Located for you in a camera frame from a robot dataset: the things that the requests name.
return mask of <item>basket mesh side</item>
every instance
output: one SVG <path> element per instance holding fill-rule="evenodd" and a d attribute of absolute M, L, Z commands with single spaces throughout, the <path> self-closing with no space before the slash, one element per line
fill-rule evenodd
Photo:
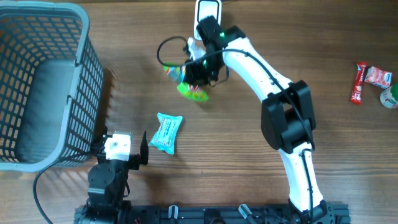
<path fill-rule="evenodd" d="M 87 39 L 83 54 L 83 68 L 80 73 L 76 99 L 73 100 L 67 140 L 62 157 L 88 152 L 93 140 L 95 121 L 102 87 L 104 71 L 98 60 L 90 39 Z M 60 166 L 76 166 L 88 156 L 80 156 L 60 163 Z"/>
<path fill-rule="evenodd" d="M 81 21 L 73 16 L 0 15 L 2 161 L 20 160 L 18 135 L 25 123 L 24 112 L 29 107 L 29 91 L 35 82 L 35 71 L 46 60 L 73 60 L 81 29 Z"/>

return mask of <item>blue snack packet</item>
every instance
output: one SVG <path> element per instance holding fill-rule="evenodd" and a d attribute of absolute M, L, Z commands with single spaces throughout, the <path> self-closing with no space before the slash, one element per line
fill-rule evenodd
<path fill-rule="evenodd" d="M 174 142 L 177 135 L 178 127 L 182 122 L 182 116 L 170 116 L 157 113 L 157 119 L 160 122 L 160 128 L 155 133 L 149 145 L 155 146 L 161 151 L 166 151 L 170 155 L 174 155 Z"/>

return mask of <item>gray plastic basket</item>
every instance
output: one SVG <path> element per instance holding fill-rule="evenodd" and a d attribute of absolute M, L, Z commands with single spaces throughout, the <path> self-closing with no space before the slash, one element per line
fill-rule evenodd
<path fill-rule="evenodd" d="M 0 170 L 90 150 L 104 73 L 89 27 L 75 4 L 0 1 Z"/>

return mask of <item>red snack stick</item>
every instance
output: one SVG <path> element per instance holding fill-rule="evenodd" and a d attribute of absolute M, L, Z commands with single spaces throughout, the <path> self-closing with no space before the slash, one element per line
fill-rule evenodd
<path fill-rule="evenodd" d="M 391 84 L 391 72 L 386 72 L 380 68 L 370 67 L 366 75 L 365 82 L 379 86 L 383 89 L 389 88 Z"/>
<path fill-rule="evenodd" d="M 358 71 L 356 72 L 354 90 L 353 93 L 351 94 L 350 101 L 357 105 L 361 105 L 364 73 L 366 67 L 368 66 L 368 63 L 358 62 L 357 66 L 358 66 Z"/>

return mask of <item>candy wrapper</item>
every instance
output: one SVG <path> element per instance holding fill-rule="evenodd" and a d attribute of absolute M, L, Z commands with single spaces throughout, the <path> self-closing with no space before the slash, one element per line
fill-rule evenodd
<path fill-rule="evenodd" d="M 166 74 L 172 78 L 175 82 L 181 83 L 184 80 L 185 77 L 185 66 L 182 67 L 168 67 L 164 66 L 163 67 L 164 71 Z"/>
<path fill-rule="evenodd" d="M 353 93 L 351 94 L 350 101 L 352 103 L 360 105 L 361 100 L 362 100 L 364 73 L 365 73 L 366 67 L 368 66 L 368 63 L 358 62 L 357 66 L 358 66 L 358 71 L 356 72 L 354 90 L 353 90 Z"/>
<path fill-rule="evenodd" d="M 160 128 L 155 133 L 149 146 L 155 146 L 161 151 L 174 155 L 174 142 L 177 136 L 178 127 L 182 122 L 182 116 L 170 116 L 157 113 L 157 119 L 160 122 Z"/>
<path fill-rule="evenodd" d="M 206 102 L 209 100 L 207 93 L 202 90 L 198 85 L 190 85 L 188 83 L 180 83 L 177 86 L 177 90 L 182 96 L 189 100 L 197 102 Z"/>
<path fill-rule="evenodd" d="M 383 89 L 389 88 L 391 85 L 391 72 L 385 72 L 380 68 L 370 67 L 366 75 L 365 82 L 381 87 Z"/>

